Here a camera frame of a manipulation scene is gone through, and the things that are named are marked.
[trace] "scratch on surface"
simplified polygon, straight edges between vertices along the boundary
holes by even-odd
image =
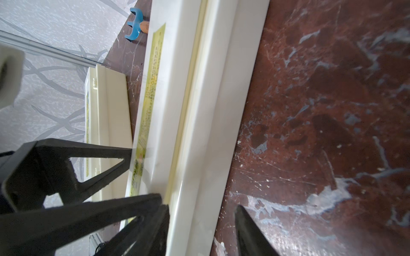
[[[118,37],[117,38],[115,38],[115,41],[114,41],[114,43],[115,42],[117,42],[117,45],[118,45],[118,49],[120,48],[120,41],[118,40]]]
[[[280,170],[280,171],[290,172],[290,171],[287,171],[287,170],[284,170],[284,169],[280,169],[278,166],[275,166],[275,165],[273,165],[273,164],[271,164],[271,163],[266,162],[266,160],[260,158],[260,156],[258,156],[258,158],[259,158],[260,160],[262,160],[265,164],[270,165],[270,166],[272,166],[272,167],[275,167],[276,169],[278,169],[278,170]]]
[[[314,233],[319,240],[329,241],[329,240],[335,240],[335,239],[336,239],[336,235],[320,236],[320,235],[319,235],[318,233],[316,233],[315,230],[313,230],[311,227],[309,227],[308,229],[309,229],[312,233]]]
[[[289,181],[289,182],[300,182],[300,183],[310,184],[310,185],[314,185],[314,186],[316,185],[314,183],[310,183],[310,182],[307,182],[307,181],[294,181],[292,179],[285,179],[285,178],[282,178],[282,177],[279,177],[279,179],[284,180],[284,181]]]
[[[299,220],[300,217],[301,217],[301,215],[299,214],[299,215],[296,216],[296,218],[293,219],[292,225],[290,227],[290,231],[293,230],[293,227],[295,226],[296,222]]]
[[[336,16],[336,27],[335,27],[335,31],[337,31],[337,23],[339,21],[339,15],[340,15],[340,9],[342,8],[342,4],[339,4],[339,10],[337,11],[337,16]]]
[[[270,178],[269,175],[263,175],[263,174],[260,174],[260,173],[249,172],[249,171],[241,170],[241,169],[238,169],[238,168],[235,168],[235,167],[231,167],[231,168],[232,168],[232,169],[235,169],[235,170],[238,170],[238,171],[240,171],[240,172],[246,172],[246,173],[251,173],[251,174],[254,174],[254,175],[257,175],[257,176],[262,176],[262,177]]]
[[[376,120],[374,120],[373,122],[370,123],[369,127],[363,132],[366,133],[375,123],[377,123],[380,120],[380,118],[377,118]]]
[[[334,170],[333,170],[332,163],[330,163],[330,160],[329,160],[329,158],[328,158],[328,154],[326,154],[326,151],[322,150],[322,152],[323,152],[323,155],[325,156],[326,161],[328,162],[328,165],[329,165],[330,174],[332,175],[332,183],[333,183],[334,185],[336,185],[336,188],[337,188],[337,184],[336,184],[336,182],[335,182],[335,172],[334,172]]]
[[[132,70],[133,70],[133,67],[134,67],[134,60],[135,60],[135,54],[133,54],[133,56],[132,56],[130,80],[132,80]]]
[[[272,64],[272,66],[273,66],[273,62],[271,61],[271,58],[269,57],[269,51],[268,51],[268,49],[265,49],[266,50],[266,57],[268,58],[268,61]]]
[[[252,179],[251,177],[249,177],[248,175],[245,175],[246,177],[248,177],[250,180],[252,180],[253,182],[255,182],[255,183],[258,183],[258,185],[259,186],[262,186],[258,181],[256,181],[256,180],[254,180],[254,179]]]

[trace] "brown marble surface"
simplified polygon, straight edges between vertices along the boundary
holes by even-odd
[[[410,1],[272,0],[211,255],[410,255]]]
[[[141,9],[144,20],[150,20],[152,0],[138,0],[135,7]],[[140,33],[138,38],[130,42],[125,35],[131,34],[132,28],[127,25],[128,21],[135,19],[130,14],[123,28],[114,41],[103,65],[112,70],[121,72],[127,77],[128,101],[130,104],[131,131],[134,138],[135,123],[137,122],[137,110],[139,94],[141,91],[142,70],[144,68],[145,50],[147,47],[147,34]]]

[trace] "patterned wallpaper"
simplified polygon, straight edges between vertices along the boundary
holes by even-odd
[[[102,62],[137,0],[0,0],[0,30]],[[0,110],[0,152],[44,138],[84,141],[87,68],[25,54],[21,91]],[[83,160],[71,159],[83,181]],[[45,207],[59,206],[58,195]],[[58,256],[88,255],[88,236],[57,250]]]

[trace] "blue plastic clip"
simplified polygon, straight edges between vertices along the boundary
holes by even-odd
[[[144,21],[144,18],[142,16],[142,11],[140,9],[130,8],[130,11],[133,14],[135,14],[135,19],[134,21],[127,22],[127,25],[132,27],[132,32],[130,35],[125,35],[124,37],[131,42],[132,40],[135,40],[139,36],[139,33],[141,31],[139,24]]]

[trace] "white plastic box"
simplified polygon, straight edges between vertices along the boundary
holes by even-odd
[[[101,65],[89,68],[85,81],[85,142],[112,147],[132,147],[130,109],[125,75]],[[88,180],[119,163],[121,159],[87,158]],[[128,171],[91,197],[91,201],[125,197]]]

